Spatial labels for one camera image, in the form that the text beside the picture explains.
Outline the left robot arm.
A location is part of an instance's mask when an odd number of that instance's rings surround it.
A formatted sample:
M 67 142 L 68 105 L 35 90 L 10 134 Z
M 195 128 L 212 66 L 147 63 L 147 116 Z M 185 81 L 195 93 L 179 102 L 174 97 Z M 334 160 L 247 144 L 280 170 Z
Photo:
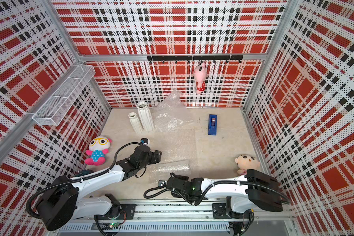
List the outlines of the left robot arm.
M 53 183 L 29 197 L 26 212 L 41 219 L 48 231 L 61 228 L 71 220 L 93 215 L 116 218 L 125 213 L 113 194 L 96 198 L 88 195 L 108 185 L 137 177 L 140 170 L 161 161 L 162 152 L 152 151 L 147 139 L 135 142 L 133 154 L 123 160 L 114 160 L 110 167 L 74 178 L 60 176 Z

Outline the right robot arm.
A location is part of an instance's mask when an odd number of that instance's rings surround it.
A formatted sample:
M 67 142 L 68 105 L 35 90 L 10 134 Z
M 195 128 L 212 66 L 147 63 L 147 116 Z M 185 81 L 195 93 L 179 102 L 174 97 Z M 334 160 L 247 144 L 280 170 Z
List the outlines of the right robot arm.
M 158 186 L 165 187 L 174 197 L 185 198 L 196 206 L 205 199 L 229 197 L 229 207 L 236 213 L 244 213 L 254 207 L 282 212 L 282 205 L 289 202 L 279 191 L 276 178 L 253 169 L 245 175 L 221 180 L 189 180 L 186 176 L 172 173 L 168 180 L 160 180 Z

